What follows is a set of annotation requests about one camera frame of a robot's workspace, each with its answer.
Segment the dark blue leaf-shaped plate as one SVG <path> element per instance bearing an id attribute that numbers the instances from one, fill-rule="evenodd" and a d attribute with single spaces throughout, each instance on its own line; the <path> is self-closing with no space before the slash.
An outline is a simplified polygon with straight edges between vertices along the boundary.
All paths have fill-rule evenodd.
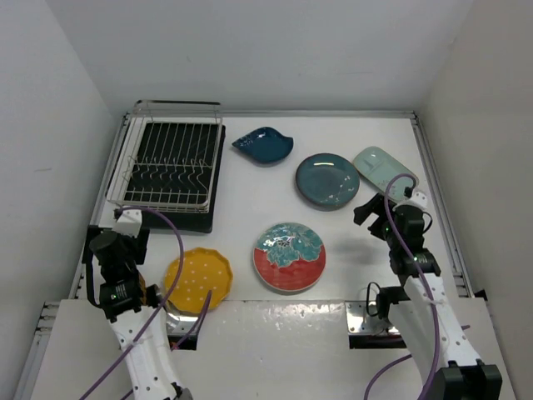
<path id="1" fill-rule="evenodd" d="M 294 138 L 273 127 L 260 127 L 235 140 L 232 146 L 257 164 L 271 165 L 289 156 L 294 148 Z"/>

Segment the light green oval plate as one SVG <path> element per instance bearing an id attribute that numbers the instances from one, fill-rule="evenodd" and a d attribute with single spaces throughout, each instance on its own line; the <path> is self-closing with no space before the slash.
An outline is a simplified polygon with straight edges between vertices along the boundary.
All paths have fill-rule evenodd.
<path id="1" fill-rule="evenodd" d="M 386 188 L 394 177 L 404 173 L 412 176 L 418 184 L 418 177 L 380 147 L 371 146 L 363 149 L 353 159 L 356 170 L 380 193 L 384 194 Z M 393 201 L 405 199 L 404 192 L 411 187 L 413 181 L 408 177 L 401 177 L 392 185 L 389 198 Z"/>

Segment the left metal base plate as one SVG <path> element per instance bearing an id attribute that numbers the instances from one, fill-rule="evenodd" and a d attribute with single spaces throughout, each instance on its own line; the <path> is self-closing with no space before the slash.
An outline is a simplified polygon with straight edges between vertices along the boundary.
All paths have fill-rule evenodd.
<path id="1" fill-rule="evenodd" d="M 187 333 L 195 337 L 197 335 L 197 315 L 181 314 L 179 312 L 167 312 L 167 336 L 172 340 L 184 337 Z"/>

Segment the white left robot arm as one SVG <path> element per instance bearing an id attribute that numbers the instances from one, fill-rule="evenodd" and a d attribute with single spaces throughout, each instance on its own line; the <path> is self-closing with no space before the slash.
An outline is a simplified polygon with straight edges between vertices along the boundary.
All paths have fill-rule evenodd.
<path id="1" fill-rule="evenodd" d="M 135 399 L 191 399 L 172 364 L 165 300 L 137 269 L 147 235 L 103 229 L 86 244 L 87 300 L 105 314 L 121 355 L 81 396 L 87 399 L 121 363 L 127 366 Z"/>

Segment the teal round plate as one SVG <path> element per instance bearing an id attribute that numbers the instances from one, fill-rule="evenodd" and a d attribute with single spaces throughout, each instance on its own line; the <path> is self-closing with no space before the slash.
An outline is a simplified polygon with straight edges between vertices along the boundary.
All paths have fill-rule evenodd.
<path id="1" fill-rule="evenodd" d="M 309 203 L 333 210 L 343 208 L 357 195 L 361 179 L 347 159 L 324 152 L 311 155 L 299 164 L 295 184 Z"/>

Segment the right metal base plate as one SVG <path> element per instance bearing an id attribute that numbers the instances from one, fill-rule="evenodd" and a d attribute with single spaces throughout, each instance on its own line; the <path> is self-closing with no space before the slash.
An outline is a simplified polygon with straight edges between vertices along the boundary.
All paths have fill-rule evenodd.
<path id="1" fill-rule="evenodd" d="M 352 336 L 398 336 L 399 331 L 387 320 L 371 316 L 365 301 L 346 301 L 347 331 Z"/>

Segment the red and teal floral plate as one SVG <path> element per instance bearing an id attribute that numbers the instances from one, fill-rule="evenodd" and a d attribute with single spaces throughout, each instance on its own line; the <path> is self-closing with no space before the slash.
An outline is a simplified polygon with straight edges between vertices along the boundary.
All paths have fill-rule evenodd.
<path id="1" fill-rule="evenodd" d="M 321 278 L 326 267 L 326 247 L 308 226 L 282 222 L 259 236 L 252 261 L 266 286 L 280 293 L 300 293 Z"/>

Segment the yellow polka dot plate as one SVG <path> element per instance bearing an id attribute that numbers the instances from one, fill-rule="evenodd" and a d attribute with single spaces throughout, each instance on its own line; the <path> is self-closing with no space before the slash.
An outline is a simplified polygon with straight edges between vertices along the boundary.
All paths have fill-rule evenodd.
<path id="1" fill-rule="evenodd" d="M 199 314 L 208 292 L 208 310 L 214 310 L 228 296 L 233 274 L 229 261 L 217 250 L 196 247 L 184 252 L 182 274 L 168 302 L 180 312 Z"/>

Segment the black drying mat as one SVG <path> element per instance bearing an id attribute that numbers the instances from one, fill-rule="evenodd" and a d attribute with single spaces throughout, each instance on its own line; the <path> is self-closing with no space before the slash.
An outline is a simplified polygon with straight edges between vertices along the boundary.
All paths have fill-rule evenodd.
<path id="1" fill-rule="evenodd" d="M 157 210 L 181 230 L 212 231 L 226 127 L 206 122 L 144 122 L 119 158 L 107 200 Z"/>

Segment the metal base plate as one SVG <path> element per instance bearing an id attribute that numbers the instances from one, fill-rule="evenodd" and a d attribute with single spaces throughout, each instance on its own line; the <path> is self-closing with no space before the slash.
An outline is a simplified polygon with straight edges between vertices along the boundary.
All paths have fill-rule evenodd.
<path id="1" fill-rule="evenodd" d="M 167 336 L 172 340 L 184 337 L 187 333 L 195 337 L 197 335 L 197 315 L 181 314 L 179 312 L 167 312 Z"/>
<path id="2" fill-rule="evenodd" d="M 398 336 L 399 331 L 387 320 L 371 316 L 365 301 L 346 301 L 347 331 L 352 336 Z"/>

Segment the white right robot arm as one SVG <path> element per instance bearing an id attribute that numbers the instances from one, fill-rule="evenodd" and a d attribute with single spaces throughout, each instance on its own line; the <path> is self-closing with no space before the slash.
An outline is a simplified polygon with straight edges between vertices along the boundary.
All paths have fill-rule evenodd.
<path id="1" fill-rule="evenodd" d="M 446 295 L 441 269 L 425 246 L 424 211 L 377 194 L 355 208 L 354 222 L 375 214 L 370 234 L 389 247 L 399 283 L 380 288 L 377 316 L 393 325 L 416 363 L 421 399 L 497 399 L 503 379 L 469 342 Z"/>

